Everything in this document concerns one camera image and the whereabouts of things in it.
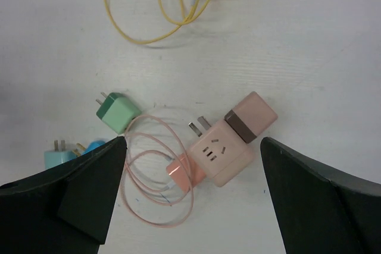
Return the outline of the bright blue plug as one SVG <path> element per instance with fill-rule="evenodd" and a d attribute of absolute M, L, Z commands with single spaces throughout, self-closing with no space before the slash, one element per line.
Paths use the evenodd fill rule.
<path fill-rule="evenodd" d="M 94 140 L 94 141 L 90 142 L 90 144 L 88 146 L 84 146 L 80 143 L 76 143 L 76 148 L 73 150 L 73 153 L 76 156 L 82 156 L 82 155 L 89 153 L 89 152 L 93 151 L 94 149 L 96 149 L 96 148 L 98 148 L 104 144 L 105 144 L 104 140 Z"/>

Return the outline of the light cyan USB charger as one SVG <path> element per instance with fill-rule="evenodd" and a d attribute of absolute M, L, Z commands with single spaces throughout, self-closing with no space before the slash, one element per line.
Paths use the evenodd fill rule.
<path fill-rule="evenodd" d="M 56 167 L 76 157 L 72 150 L 66 149 L 65 140 L 54 140 L 54 148 L 44 152 L 45 169 Z"/>

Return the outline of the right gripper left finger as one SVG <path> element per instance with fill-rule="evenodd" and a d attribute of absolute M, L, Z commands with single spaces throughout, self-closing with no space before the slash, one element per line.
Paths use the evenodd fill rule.
<path fill-rule="evenodd" d="M 98 253 L 126 158 L 116 137 L 76 159 L 1 186 L 1 253 Z"/>

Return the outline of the salmon pink USB charger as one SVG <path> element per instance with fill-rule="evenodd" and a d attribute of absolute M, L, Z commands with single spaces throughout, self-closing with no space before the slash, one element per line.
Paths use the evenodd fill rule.
<path fill-rule="evenodd" d="M 196 162 L 188 156 L 188 163 L 186 162 L 185 154 L 179 156 L 179 160 L 172 161 L 167 167 L 166 172 L 171 177 L 171 179 L 176 183 L 176 185 L 183 191 L 187 193 L 189 190 L 188 174 L 191 171 L 191 183 L 192 187 L 197 186 L 202 180 L 206 178 L 204 171 L 196 164 Z"/>

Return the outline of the pink cube socket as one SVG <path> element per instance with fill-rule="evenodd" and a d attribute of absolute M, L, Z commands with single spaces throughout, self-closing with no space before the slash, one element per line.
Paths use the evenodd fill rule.
<path fill-rule="evenodd" d="M 255 158 L 255 152 L 222 119 L 191 145 L 188 154 L 217 187 L 236 177 Z"/>

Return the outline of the mint green USB charger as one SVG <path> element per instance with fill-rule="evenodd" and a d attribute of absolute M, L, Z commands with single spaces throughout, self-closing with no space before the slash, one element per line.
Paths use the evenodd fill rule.
<path fill-rule="evenodd" d="M 118 135 L 123 134 L 132 120 L 141 115 L 142 111 L 125 94 L 101 92 L 103 101 L 97 99 L 100 104 L 96 116 Z"/>

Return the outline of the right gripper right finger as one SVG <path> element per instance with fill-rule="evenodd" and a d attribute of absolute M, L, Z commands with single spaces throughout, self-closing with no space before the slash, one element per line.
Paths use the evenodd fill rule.
<path fill-rule="evenodd" d="M 380 253 L 380 185 L 271 137 L 260 144 L 286 253 Z"/>

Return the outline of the pink charger brown band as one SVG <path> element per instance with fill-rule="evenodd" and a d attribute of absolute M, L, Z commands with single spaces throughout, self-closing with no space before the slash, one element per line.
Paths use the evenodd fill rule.
<path fill-rule="evenodd" d="M 257 92 L 248 94 L 224 116 L 224 120 L 246 144 L 255 140 L 277 118 L 275 111 Z"/>

